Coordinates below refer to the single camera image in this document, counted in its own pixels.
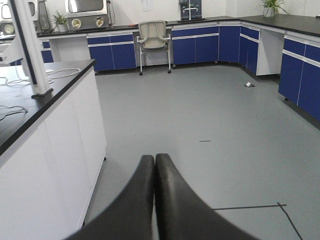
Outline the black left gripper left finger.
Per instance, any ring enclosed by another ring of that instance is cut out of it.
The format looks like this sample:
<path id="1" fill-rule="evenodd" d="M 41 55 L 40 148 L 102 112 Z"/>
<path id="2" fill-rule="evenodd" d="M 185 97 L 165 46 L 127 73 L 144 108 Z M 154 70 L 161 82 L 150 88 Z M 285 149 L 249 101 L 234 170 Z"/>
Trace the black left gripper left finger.
<path id="1" fill-rule="evenodd" d="M 151 240 L 154 157 L 143 155 L 114 201 L 68 240 Z"/>

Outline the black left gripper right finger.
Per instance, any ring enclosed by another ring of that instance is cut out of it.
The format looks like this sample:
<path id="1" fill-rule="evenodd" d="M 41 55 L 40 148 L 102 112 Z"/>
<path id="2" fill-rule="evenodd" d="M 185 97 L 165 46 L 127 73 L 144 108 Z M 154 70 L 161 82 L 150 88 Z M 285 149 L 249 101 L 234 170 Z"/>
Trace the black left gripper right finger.
<path id="1" fill-rule="evenodd" d="M 253 240 L 209 207 L 188 185 L 171 157 L 155 157 L 155 211 L 161 240 Z"/>

